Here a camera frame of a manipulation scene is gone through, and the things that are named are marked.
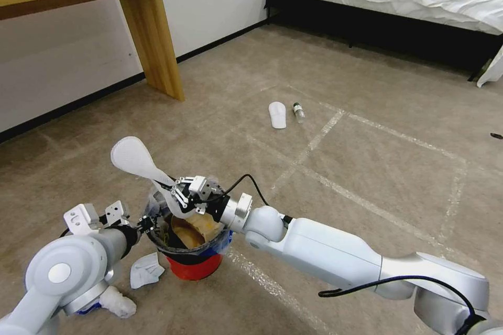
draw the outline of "white tissue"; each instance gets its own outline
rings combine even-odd
[[[100,296],[100,305],[119,318],[129,318],[136,313],[136,304],[124,297],[116,287],[109,286]]]
[[[142,256],[131,267],[131,288],[137,289],[145,284],[156,283],[163,272],[164,268],[159,264],[157,253]]]

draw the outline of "table leg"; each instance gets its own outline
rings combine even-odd
[[[147,82],[185,99],[162,0],[120,0]]]

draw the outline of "clear plastic bottle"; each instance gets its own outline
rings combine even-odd
[[[297,123],[304,123],[304,119],[305,119],[305,114],[304,114],[304,110],[302,110],[302,106],[300,105],[300,103],[298,102],[295,102],[293,104],[293,112],[295,113],[295,118],[297,119]]]

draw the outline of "bed frame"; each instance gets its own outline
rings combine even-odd
[[[266,0],[266,8],[268,21],[274,8],[280,11],[278,16],[283,21],[339,35],[349,47],[364,42],[462,67],[472,72],[469,81],[480,75],[484,65],[503,46],[503,34],[492,35],[323,0]],[[397,30],[411,32],[398,36]]]

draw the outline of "floor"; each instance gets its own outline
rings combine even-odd
[[[66,210],[121,199],[133,217],[143,212],[149,183],[109,157],[136,135],[171,175],[215,175],[225,186],[249,172],[280,212],[355,233],[387,256],[424,251],[480,271],[503,317],[503,141],[489,135],[503,132],[503,82],[478,89],[465,72],[274,25],[180,71],[184,103],[142,82],[0,145],[1,313],[22,297],[30,258],[65,228]],[[273,130],[272,101],[300,102],[306,122],[288,112],[288,128]],[[238,188],[261,204],[249,183]],[[431,333],[412,301],[318,298],[326,284],[240,236],[203,281],[167,271],[130,289],[130,265],[154,250],[142,239],[117,284],[135,316],[64,317],[60,333]]]

